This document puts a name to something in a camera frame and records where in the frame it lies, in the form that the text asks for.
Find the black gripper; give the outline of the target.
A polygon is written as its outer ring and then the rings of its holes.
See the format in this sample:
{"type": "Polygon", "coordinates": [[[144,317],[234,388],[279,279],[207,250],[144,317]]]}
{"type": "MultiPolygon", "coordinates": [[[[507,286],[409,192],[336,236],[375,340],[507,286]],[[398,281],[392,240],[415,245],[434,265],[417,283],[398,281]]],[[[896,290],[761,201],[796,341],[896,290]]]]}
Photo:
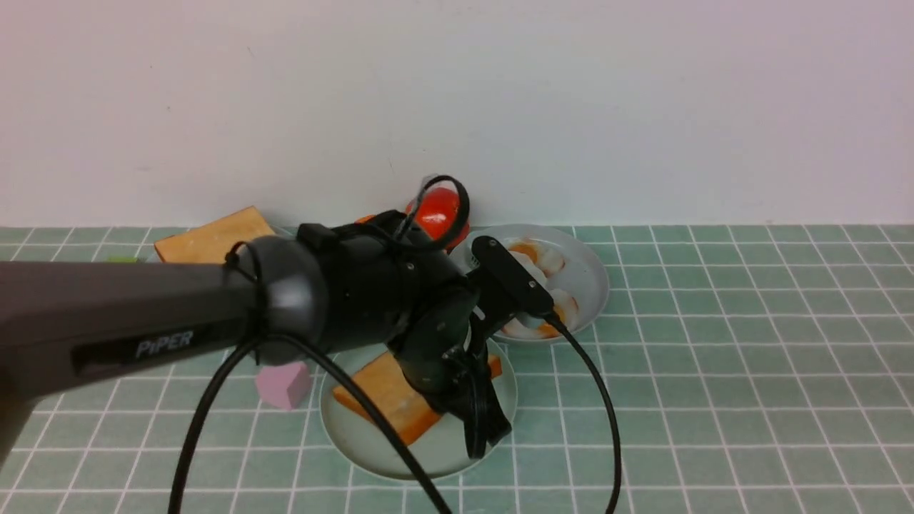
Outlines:
{"type": "Polygon", "coordinates": [[[512,426],[486,376],[483,339],[473,334],[478,293],[466,286],[433,292],[391,343],[391,353],[410,387],[438,413],[463,423],[468,458],[484,456],[512,426]]]}

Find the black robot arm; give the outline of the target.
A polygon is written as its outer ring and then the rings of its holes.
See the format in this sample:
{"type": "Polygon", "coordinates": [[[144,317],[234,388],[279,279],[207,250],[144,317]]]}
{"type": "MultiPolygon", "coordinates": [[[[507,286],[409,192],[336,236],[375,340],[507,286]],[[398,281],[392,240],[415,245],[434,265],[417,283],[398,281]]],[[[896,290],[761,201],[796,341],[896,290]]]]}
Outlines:
{"type": "Polygon", "coordinates": [[[2,263],[2,456],[40,400],[257,341],[264,365],[373,344],[437,412],[495,445],[511,423],[483,385],[480,287],[401,215],[234,244],[222,263],[2,263]]]}

